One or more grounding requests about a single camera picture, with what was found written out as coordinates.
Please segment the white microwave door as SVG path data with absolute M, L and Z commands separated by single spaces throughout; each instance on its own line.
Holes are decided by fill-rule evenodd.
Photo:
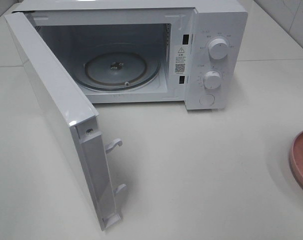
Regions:
M 121 220 L 118 202 L 126 185 L 113 187 L 107 154 L 123 144 L 104 144 L 98 111 L 84 95 L 35 25 L 21 12 L 5 16 L 37 102 L 101 230 Z

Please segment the glass microwave turntable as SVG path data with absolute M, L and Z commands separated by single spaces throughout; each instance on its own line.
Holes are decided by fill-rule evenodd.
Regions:
M 76 57 L 72 74 L 89 89 L 116 92 L 148 83 L 160 67 L 160 58 L 141 45 L 111 43 Z

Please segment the round white door button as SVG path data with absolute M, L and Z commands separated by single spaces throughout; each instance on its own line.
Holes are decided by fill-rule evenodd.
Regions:
M 212 94 L 204 94 L 200 97 L 199 103 L 203 106 L 212 106 L 215 103 L 215 96 Z

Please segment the upper white power knob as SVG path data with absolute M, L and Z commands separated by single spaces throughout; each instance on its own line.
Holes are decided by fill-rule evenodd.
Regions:
M 208 44 L 209 56 L 214 60 L 225 58 L 229 51 L 229 45 L 225 38 L 219 36 L 211 40 Z

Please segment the white timer knob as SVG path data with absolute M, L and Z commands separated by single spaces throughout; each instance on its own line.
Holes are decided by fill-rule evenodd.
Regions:
M 209 90 L 217 89 L 221 85 L 222 80 L 221 74 L 217 71 L 209 71 L 203 76 L 204 87 Z

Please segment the white microwave oven body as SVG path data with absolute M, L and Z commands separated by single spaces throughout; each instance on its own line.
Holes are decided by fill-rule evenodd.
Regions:
M 188 110 L 226 106 L 248 13 L 236 0 L 25 0 L 23 13 L 84 95 L 93 104 L 184 102 Z M 210 57 L 209 42 L 223 37 L 228 54 Z M 143 46 L 159 57 L 158 74 L 122 91 L 90 89 L 74 79 L 75 58 L 108 44 Z M 207 72 L 222 77 L 216 89 L 204 87 Z M 200 97 L 212 94 L 211 106 Z

